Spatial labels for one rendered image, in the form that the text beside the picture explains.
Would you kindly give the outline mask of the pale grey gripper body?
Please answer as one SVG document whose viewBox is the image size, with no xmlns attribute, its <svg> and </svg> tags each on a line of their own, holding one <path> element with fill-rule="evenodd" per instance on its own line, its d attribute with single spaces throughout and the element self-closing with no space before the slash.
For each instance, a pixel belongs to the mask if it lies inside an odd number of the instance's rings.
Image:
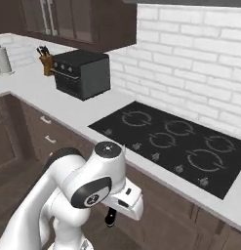
<svg viewBox="0 0 241 250">
<path fill-rule="evenodd" d="M 142 213 L 143 213 L 143 199 L 142 195 L 139 196 L 138 200 L 135 202 L 134 205 L 129 205 L 124 201 L 119 200 L 118 201 L 118 211 L 125 216 L 135 220 L 139 221 L 141 219 Z"/>
</svg>

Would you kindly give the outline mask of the dark brown drawer front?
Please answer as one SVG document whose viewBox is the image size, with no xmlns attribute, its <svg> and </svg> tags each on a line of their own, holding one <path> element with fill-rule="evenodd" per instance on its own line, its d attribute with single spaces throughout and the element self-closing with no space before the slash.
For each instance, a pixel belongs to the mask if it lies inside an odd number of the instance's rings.
<svg viewBox="0 0 241 250">
<path fill-rule="evenodd" d="M 62 147 L 75 147 L 71 133 L 61 126 L 31 126 L 30 133 L 36 154 L 42 163 L 45 163 L 49 158 L 50 152 L 55 152 Z M 52 140 L 56 140 L 55 144 L 51 144 L 45 139 L 48 135 Z"/>
<path fill-rule="evenodd" d="M 29 119 L 29 122 L 31 126 L 33 127 L 39 127 L 39 126 L 46 126 L 46 125 L 54 125 L 54 126 L 61 126 L 65 129 L 67 129 L 71 133 L 71 138 L 75 142 L 75 146 L 78 148 L 86 148 L 86 147 L 92 147 L 93 144 L 88 142 L 86 139 L 84 139 L 82 136 L 74 133 L 67 127 L 65 127 L 63 124 L 59 123 L 57 120 L 52 118 L 51 116 L 39 111 L 38 109 L 26 104 L 26 103 L 21 103 L 22 109 L 25 113 L 25 116 Z M 52 121 L 52 124 L 47 124 L 43 122 L 40 117 L 45 116 L 48 120 Z"/>
</svg>

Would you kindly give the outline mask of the wooden knife block with knives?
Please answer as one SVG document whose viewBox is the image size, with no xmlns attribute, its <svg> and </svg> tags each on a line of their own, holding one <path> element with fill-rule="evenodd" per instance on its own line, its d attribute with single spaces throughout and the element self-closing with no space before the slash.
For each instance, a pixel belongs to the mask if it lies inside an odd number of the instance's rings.
<svg viewBox="0 0 241 250">
<path fill-rule="evenodd" d="M 53 74 L 53 57 L 46 46 L 39 46 L 36 51 L 40 54 L 39 60 L 44 67 L 44 75 L 51 76 Z"/>
</svg>

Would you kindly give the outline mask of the black hob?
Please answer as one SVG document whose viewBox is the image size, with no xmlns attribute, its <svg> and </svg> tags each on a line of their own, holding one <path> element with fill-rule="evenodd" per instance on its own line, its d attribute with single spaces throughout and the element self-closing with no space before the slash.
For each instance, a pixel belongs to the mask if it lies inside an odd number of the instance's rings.
<svg viewBox="0 0 241 250">
<path fill-rule="evenodd" d="M 241 171 L 241 140 L 146 104 L 132 102 L 89 127 L 220 199 Z M 132 148 L 136 143 L 139 150 Z M 158 161 L 151 158 L 156 152 Z M 209 180 L 206 187 L 199 185 L 202 178 Z"/>
</svg>

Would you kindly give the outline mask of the dark brown corner cupboard door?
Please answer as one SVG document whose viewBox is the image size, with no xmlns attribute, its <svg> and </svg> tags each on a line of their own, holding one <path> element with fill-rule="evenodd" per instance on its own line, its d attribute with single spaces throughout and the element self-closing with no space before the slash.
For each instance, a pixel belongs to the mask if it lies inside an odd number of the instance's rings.
<svg viewBox="0 0 241 250">
<path fill-rule="evenodd" d="M 35 153 L 20 101 L 0 97 L 0 170 L 34 158 Z"/>
</svg>

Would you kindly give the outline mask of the black toaster oven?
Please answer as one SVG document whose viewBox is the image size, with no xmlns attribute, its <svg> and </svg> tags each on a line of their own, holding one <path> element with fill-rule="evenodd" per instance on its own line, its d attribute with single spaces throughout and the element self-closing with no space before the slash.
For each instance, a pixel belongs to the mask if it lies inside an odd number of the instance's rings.
<svg viewBox="0 0 241 250">
<path fill-rule="evenodd" d="M 57 89 L 81 101 L 110 89 L 109 56 L 73 50 L 53 56 Z"/>
</svg>

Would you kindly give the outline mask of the white paper towel roll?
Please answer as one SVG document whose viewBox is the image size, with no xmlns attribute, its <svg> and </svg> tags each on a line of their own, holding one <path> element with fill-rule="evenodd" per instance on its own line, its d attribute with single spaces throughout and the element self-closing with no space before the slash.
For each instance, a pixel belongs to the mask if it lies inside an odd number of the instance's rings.
<svg viewBox="0 0 241 250">
<path fill-rule="evenodd" d="M 7 49 L 5 47 L 3 47 L 2 45 L 0 45 L 0 74 L 1 75 L 9 75 L 14 73 L 9 57 L 8 57 L 8 53 L 7 53 Z"/>
</svg>

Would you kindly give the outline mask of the dark brown wall cupboards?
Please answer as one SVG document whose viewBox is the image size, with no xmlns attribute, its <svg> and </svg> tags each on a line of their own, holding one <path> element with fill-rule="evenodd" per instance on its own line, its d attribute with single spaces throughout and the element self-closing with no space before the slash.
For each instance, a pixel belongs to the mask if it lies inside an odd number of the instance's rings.
<svg viewBox="0 0 241 250">
<path fill-rule="evenodd" d="M 0 0 L 0 33 L 93 52 L 137 43 L 137 6 L 123 0 Z"/>
</svg>

